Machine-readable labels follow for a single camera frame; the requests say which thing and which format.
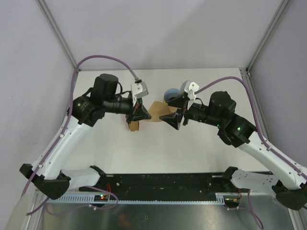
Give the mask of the blue glass dripper cone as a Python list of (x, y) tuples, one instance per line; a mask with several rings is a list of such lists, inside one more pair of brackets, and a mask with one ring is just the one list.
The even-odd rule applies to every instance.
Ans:
[(168, 102), (168, 101), (178, 97), (179, 95), (180, 95), (180, 90), (179, 89), (176, 89), (176, 88), (168, 89), (164, 93), (164, 101)]

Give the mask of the single brown coffee filter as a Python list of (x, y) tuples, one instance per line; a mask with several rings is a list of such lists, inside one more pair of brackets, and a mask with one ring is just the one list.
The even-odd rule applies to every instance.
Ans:
[(151, 119), (146, 119), (144, 122), (162, 122), (161, 116), (176, 112), (177, 108), (169, 106), (165, 101), (154, 101), (148, 109)]

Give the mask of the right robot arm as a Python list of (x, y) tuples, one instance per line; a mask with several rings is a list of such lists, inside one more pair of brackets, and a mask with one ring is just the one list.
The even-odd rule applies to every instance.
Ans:
[(209, 104), (204, 105), (194, 103), (187, 92), (170, 89), (165, 92), (164, 101), (177, 110), (161, 116), (160, 120), (175, 129), (187, 125), (189, 120), (215, 126), (223, 143), (249, 154), (272, 172), (272, 175), (264, 175), (229, 167), (224, 173), (225, 178), (221, 180), (226, 192), (233, 192), (237, 188), (249, 189), (271, 195), (289, 209), (306, 208), (307, 169), (299, 167), (282, 152), (275, 150), (251, 122), (237, 115), (236, 102), (227, 92), (214, 92)]

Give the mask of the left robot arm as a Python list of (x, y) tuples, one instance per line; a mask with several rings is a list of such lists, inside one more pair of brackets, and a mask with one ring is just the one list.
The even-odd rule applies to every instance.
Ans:
[(142, 80), (132, 83), (127, 98), (116, 92), (119, 85), (114, 75), (96, 77), (93, 87), (73, 100), (49, 149), (34, 163), (20, 167), (22, 175), (48, 198), (56, 200), (68, 190), (80, 187), (90, 186), (97, 192), (105, 188), (104, 172), (97, 166), (71, 171), (63, 170), (62, 166), (75, 145), (106, 113), (123, 114), (128, 124), (151, 119), (142, 103), (142, 98), (148, 95), (146, 83)]

